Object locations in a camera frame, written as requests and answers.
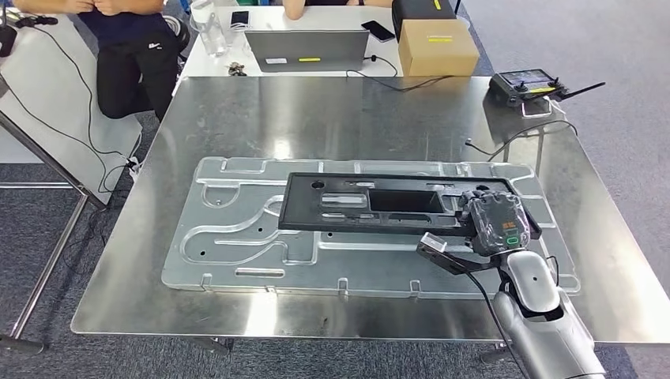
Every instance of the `hand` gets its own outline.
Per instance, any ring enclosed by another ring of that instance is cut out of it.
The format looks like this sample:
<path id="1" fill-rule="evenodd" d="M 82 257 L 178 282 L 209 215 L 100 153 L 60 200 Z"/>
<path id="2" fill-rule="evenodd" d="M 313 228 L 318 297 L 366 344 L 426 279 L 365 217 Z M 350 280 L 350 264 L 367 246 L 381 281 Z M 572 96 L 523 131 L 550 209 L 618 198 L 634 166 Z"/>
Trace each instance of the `hand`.
<path id="1" fill-rule="evenodd" d="M 66 0 L 65 13 L 85 13 L 93 10 L 95 0 Z"/>
<path id="2" fill-rule="evenodd" d="M 105 16 L 114 16 L 126 11 L 123 0 L 94 0 L 96 8 Z"/>

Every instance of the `silver laptop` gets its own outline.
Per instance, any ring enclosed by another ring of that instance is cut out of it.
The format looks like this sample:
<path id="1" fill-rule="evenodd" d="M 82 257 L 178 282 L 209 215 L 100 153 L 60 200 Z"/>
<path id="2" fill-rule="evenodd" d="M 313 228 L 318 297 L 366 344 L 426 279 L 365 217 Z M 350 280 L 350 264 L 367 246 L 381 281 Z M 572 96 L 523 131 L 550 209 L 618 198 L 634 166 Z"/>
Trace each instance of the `silver laptop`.
<path id="1" fill-rule="evenodd" d="M 367 30 L 291 30 L 244 32 L 264 73 L 359 70 Z"/>

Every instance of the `controller screen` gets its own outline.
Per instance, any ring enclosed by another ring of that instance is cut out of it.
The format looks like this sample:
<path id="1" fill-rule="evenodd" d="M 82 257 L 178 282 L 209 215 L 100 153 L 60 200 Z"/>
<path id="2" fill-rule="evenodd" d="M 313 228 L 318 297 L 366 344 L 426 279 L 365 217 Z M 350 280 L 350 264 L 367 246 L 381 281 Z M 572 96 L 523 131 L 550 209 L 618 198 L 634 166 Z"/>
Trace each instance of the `controller screen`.
<path id="1" fill-rule="evenodd" d="M 521 82 L 528 84 L 528 83 L 548 82 L 553 80 L 541 69 L 531 69 L 529 71 L 514 71 L 512 73 L 502 73 L 501 75 L 507 82 L 509 82 L 512 85 L 518 85 Z"/>

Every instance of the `keys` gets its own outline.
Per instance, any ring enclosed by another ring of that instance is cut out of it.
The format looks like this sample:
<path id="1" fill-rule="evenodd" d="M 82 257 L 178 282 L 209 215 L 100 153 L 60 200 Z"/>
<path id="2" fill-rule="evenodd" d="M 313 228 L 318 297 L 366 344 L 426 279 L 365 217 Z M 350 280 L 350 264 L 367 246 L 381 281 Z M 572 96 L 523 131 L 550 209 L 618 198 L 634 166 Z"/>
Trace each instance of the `keys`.
<path id="1" fill-rule="evenodd" d="M 238 62 L 233 62 L 228 67 L 228 75 L 231 77 L 245 77 L 244 65 L 240 65 Z"/>

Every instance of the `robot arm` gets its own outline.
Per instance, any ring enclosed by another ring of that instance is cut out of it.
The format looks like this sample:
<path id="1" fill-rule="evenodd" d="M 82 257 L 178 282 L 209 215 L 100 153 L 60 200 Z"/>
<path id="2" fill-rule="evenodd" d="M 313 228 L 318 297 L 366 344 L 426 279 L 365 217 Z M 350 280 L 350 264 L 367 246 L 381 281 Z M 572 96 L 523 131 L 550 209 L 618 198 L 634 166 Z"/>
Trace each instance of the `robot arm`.
<path id="1" fill-rule="evenodd" d="M 417 252 L 455 275 L 466 274 L 482 292 L 471 272 L 497 268 L 501 284 L 492 316 L 531 378 L 604 378 L 593 338 L 570 298 L 555 284 L 546 260 L 525 249 L 530 237 L 521 200 L 511 193 L 476 191 L 464 193 L 461 206 L 462 218 L 477 231 L 470 246 L 490 262 L 454 257 L 446 242 L 430 233 L 421 238 Z"/>

